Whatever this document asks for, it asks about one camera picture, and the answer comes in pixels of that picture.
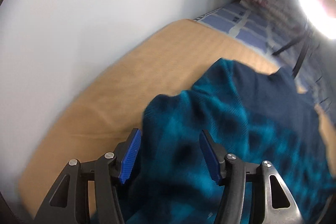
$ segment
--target beige fabric surface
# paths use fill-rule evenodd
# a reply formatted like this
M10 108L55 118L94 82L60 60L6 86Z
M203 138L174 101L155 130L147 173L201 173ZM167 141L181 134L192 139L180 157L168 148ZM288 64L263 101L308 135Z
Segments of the beige fabric surface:
M19 191L31 215L70 159L96 160L113 151L132 128L141 128L142 112L156 95L189 89L221 57L265 74L278 69L233 38L191 20L171 23L108 68L67 108L26 167ZM331 136L333 127L328 130L323 136ZM94 200L91 192L90 210Z

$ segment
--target navy blue fabric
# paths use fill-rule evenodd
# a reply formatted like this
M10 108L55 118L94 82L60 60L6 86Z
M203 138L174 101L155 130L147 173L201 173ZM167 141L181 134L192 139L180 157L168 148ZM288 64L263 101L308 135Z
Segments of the navy blue fabric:
M207 170L198 142L202 129L209 130L215 142L244 161L270 160L305 220L313 221L335 191L335 182L325 156L315 156L312 147L316 144L304 141L301 130L305 127L295 125L295 119L286 119L281 111L277 114L270 107L276 102L271 100L272 93L260 95L271 92L275 82L282 89L276 94L278 97L293 93L294 84L282 77L283 73L280 70L260 78L234 61L220 59L190 90L174 97L155 97L143 116L141 170L121 202L127 224L213 223L223 187L211 180ZM257 111L253 100L246 98L247 91L237 87L245 77L255 78L250 95L258 101ZM300 96L293 102L278 99L278 106L285 111L283 104L295 108ZM306 123L313 117L309 121L311 139L322 144L318 121L311 111L309 105L302 109L300 122ZM250 194L245 201L242 223L248 223Z

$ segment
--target garment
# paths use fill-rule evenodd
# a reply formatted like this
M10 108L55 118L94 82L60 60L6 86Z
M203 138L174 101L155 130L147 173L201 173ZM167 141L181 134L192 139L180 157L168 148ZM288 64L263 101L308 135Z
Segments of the garment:
M223 187L211 180L200 150L203 129L244 161L270 160L308 223L335 191L318 116L290 74L260 75L219 59L190 90L158 95L146 108L140 172L121 198L128 224L213 223ZM247 193L242 223L250 203Z

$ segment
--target bed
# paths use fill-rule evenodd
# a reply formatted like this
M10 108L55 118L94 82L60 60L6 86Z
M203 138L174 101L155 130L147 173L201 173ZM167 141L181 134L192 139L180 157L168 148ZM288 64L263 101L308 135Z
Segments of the bed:
M156 95L173 96L189 89L219 58L237 60L264 74L277 71L281 62L290 63L290 53L288 60L270 57L279 46L274 38L267 22L239 4L218 9L197 22L173 22L155 33L99 76L49 130L19 181L26 209L36 214L70 159L91 161L113 150L132 128L142 127L143 110ZM297 84L299 91L307 89L301 78ZM329 169L336 175L335 129L323 108L316 109ZM90 211L94 212L93 185L89 188Z

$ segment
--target blue and black checkered cloth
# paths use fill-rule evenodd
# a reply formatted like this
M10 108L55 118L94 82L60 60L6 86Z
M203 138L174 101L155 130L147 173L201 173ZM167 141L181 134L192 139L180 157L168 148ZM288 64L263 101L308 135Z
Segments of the blue and black checkered cloth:
M247 162L271 161L307 223L335 191L308 95L285 69L266 76L220 59L179 95L158 95L143 116L140 172L121 200L127 224L213 223L223 187L210 178L199 146L215 142ZM248 223L247 186L242 223Z

